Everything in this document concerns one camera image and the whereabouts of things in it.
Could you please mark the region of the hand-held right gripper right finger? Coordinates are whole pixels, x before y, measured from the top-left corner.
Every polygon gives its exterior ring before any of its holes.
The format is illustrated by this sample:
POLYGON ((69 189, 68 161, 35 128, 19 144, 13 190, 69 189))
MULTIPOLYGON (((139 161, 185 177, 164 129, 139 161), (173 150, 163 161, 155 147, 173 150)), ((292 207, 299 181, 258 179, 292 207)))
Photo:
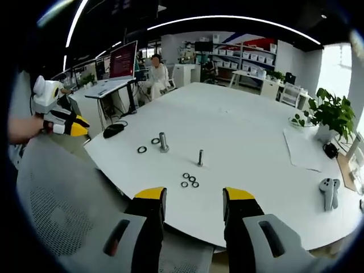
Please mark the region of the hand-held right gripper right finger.
POLYGON ((225 187, 224 239, 230 272, 319 272, 320 260, 307 252, 297 232, 265 214, 255 197, 225 187))

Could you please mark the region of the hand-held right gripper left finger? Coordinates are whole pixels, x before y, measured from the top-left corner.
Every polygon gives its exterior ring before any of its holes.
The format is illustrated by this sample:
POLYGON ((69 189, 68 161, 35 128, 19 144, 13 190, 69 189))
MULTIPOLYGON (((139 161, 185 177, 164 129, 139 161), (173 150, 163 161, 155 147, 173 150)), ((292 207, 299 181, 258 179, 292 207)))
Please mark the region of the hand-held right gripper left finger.
POLYGON ((94 228, 82 250, 83 272, 157 272, 162 248, 167 189, 137 193, 124 212, 107 197, 88 201, 94 228))

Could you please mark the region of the person's left hand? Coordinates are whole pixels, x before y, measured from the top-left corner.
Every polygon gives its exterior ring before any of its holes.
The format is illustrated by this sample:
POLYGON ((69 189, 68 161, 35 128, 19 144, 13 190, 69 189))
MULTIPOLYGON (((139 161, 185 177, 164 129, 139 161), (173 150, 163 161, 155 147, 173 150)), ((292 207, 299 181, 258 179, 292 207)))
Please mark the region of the person's left hand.
POLYGON ((43 119, 32 116, 26 119, 10 118, 8 120, 8 140, 10 144, 24 144, 43 130, 43 119))

